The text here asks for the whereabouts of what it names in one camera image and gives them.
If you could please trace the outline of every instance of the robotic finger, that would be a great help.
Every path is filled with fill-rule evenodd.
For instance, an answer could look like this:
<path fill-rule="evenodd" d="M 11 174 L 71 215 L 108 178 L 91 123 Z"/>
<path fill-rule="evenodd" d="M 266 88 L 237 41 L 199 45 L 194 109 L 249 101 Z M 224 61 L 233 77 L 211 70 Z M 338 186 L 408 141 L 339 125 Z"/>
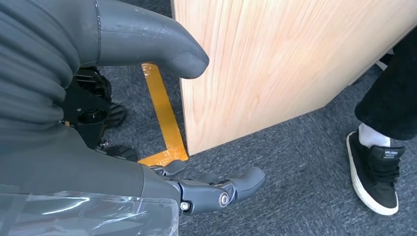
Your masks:
<path fill-rule="evenodd" d="M 182 171 L 185 163 L 176 160 L 166 167 L 150 168 L 161 176 L 169 177 Z M 252 197 L 265 181 L 265 173 L 257 167 L 230 176 L 217 180 L 218 177 L 214 174 L 204 174 L 196 180 L 168 178 L 166 181 L 180 191 L 180 209 L 183 213 L 194 215 L 218 211 L 230 204 L 244 201 Z"/>

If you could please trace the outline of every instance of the wood grain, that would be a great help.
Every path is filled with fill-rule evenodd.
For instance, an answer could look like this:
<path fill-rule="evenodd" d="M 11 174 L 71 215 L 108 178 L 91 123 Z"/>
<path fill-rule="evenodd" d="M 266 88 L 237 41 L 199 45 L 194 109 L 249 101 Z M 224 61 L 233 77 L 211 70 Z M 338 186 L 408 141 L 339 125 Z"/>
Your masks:
<path fill-rule="evenodd" d="M 190 155 L 326 105 L 417 24 L 416 0 L 172 6 L 210 57 L 203 76 L 181 80 Z"/>

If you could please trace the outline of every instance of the person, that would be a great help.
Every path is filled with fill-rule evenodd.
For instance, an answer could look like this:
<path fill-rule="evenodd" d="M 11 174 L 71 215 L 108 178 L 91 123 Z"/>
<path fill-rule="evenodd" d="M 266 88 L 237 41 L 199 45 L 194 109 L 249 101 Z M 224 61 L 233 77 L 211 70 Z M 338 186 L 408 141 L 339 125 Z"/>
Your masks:
<path fill-rule="evenodd" d="M 354 190 L 374 212 L 398 212 L 395 183 L 400 176 L 404 147 L 391 140 L 410 140 L 417 134 L 417 28 L 394 47 L 394 55 L 355 108 L 362 122 L 347 136 Z"/>

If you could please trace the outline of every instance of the white shoe sole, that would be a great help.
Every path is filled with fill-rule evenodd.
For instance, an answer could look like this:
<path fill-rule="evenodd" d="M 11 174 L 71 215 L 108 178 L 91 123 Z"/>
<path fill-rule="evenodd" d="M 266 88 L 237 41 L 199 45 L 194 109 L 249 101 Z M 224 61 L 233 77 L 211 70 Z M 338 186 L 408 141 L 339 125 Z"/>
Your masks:
<path fill-rule="evenodd" d="M 352 134 L 354 134 L 354 132 L 350 133 L 348 137 L 346 138 L 346 146 L 348 148 L 349 161 L 351 165 L 352 184 L 353 184 L 353 188 L 355 189 L 356 194 L 362 200 L 362 202 L 365 203 L 365 205 L 369 207 L 371 210 L 373 210 L 374 212 L 381 214 L 381 215 L 394 215 L 395 213 L 398 212 L 397 193 L 395 193 L 395 197 L 397 199 L 397 206 L 395 208 L 388 208 L 379 204 L 377 201 L 375 201 L 371 197 L 371 195 L 369 195 L 369 193 L 363 188 L 362 183 L 360 182 L 360 179 L 357 176 L 355 163 L 353 162 L 351 146 L 349 143 L 349 138 Z"/>

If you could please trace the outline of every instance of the yellow tape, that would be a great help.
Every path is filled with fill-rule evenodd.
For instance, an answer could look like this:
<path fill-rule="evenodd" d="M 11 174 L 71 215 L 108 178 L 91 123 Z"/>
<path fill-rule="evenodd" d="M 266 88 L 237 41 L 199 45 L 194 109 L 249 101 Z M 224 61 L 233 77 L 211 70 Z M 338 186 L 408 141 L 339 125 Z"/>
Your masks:
<path fill-rule="evenodd" d="M 153 64 L 143 64 L 142 69 L 167 150 L 142 159 L 139 163 L 166 166 L 174 160 L 186 161 L 188 156 L 159 69 Z"/>

